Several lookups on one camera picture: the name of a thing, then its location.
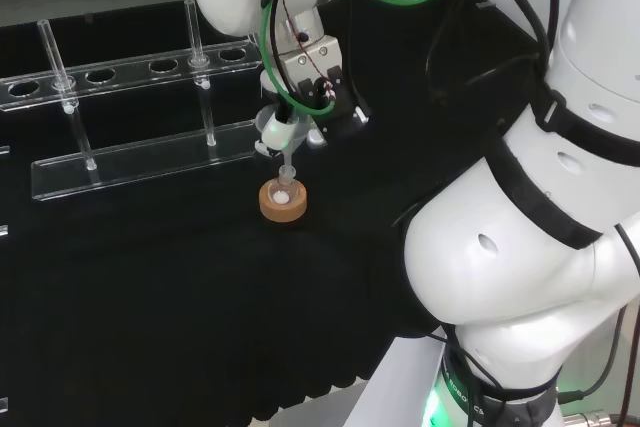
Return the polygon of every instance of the black fabric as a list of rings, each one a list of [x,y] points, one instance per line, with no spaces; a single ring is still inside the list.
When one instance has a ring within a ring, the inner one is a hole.
[[[612,134],[574,114],[561,93],[533,77],[531,107],[536,123],[545,132],[555,132],[569,142],[616,164],[640,167],[640,142]]]
[[[566,214],[533,183],[497,133],[487,136],[485,157],[505,195],[547,235],[576,250],[584,249],[600,238],[602,233]]]
[[[70,127],[55,106],[0,114],[5,423],[245,427],[368,378],[394,336],[432,329],[391,224],[527,103],[516,68],[446,111],[429,104],[424,65],[447,1],[354,0],[352,75],[373,115],[358,135],[295,154],[309,193],[295,225],[261,217],[258,189],[279,166],[261,157],[32,201],[31,162],[76,152]],[[455,63],[435,82],[530,49],[497,12],[467,14],[473,27],[443,48]],[[344,45],[347,0],[321,15]],[[68,65],[189,45],[181,2],[52,24]],[[225,40],[201,26],[205,43]],[[1,29],[0,76],[45,70],[39,42],[31,24]],[[255,115],[258,74],[211,79],[214,122]],[[202,125],[192,81],[82,99],[81,112],[95,148]]]

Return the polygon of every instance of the cable connector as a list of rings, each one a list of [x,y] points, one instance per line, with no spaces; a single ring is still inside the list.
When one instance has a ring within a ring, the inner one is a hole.
[[[565,405],[570,404],[571,402],[577,402],[586,397],[582,390],[572,390],[570,392],[559,392],[558,393],[558,404]]]

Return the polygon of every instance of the hole in rack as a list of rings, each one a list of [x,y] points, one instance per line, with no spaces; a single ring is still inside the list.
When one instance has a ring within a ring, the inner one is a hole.
[[[9,87],[9,95],[13,97],[29,97],[34,94],[40,88],[35,80],[27,80],[25,82],[18,82]]]
[[[166,74],[178,68],[178,61],[175,59],[154,60],[149,64],[149,69],[156,74]]]
[[[116,76],[116,71],[113,69],[100,69],[87,72],[85,78],[92,84],[106,84]]]
[[[244,59],[247,56],[247,51],[244,49],[227,49],[221,50],[218,55],[225,62],[236,62]]]

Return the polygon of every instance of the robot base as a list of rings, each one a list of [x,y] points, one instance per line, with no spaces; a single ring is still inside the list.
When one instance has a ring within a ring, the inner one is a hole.
[[[460,408],[452,397],[441,372],[438,375],[436,386],[427,400],[424,422],[422,423],[423,427],[466,427],[467,419],[467,413]],[[473,425],[474,427],[480,426],[480,424],[476,422],[474,422]],[[551,417],[542,424],[542,427],[563,427],[564,425],[562,412],[556,404]]]

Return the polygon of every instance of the clear plastic tube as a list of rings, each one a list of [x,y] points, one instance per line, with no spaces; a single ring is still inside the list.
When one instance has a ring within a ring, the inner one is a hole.
[[[56,44],[56,39],[53,36],[53,30],[51,30],[51,24],[49,21],[40,20],[38,22],[38,31],[40,32],[40,37],[42,38],[42,43],[44,45],[45,52],[47,53],[49,64],[51,65],[51,69],[55,75],[53,87],[59,92],[62,108],[69,116],[73,135],[78,143],[78,148],[80,149],[82,158],[85,161],[87,170],[95,170],[97,168],[96,161],[93,158],[91,145],[89,144],[87,132],[84,130],[82,118],[80,117],[80,110],[78,109],[80,101],[78,101],[78,98],[74,95],[73,87],[75,86],[75,80],[73,77],[67,75],[67,71],[62,63],[62,57],[60,56],[60,51],[58,50],[58,45]]]
[[[203,68],[209,65],[209,57],[202,50],[202,39],[200,38],[200,27],[198,25],[198,9],[194,0],[185,0],[184,8],[187,14],[187,24],[189,26],[189,41],[191,42],[191,67]]]
[[[211,113],[211,82],[206,75],[198,76],[195,80],[198,88],[198,101],[200,102],[200,111],[202,112],[202,122],[204,124],[204,132],[207,136],[207,145],[214,147],[216,145],[215,125],[213,125],[213,114]]]

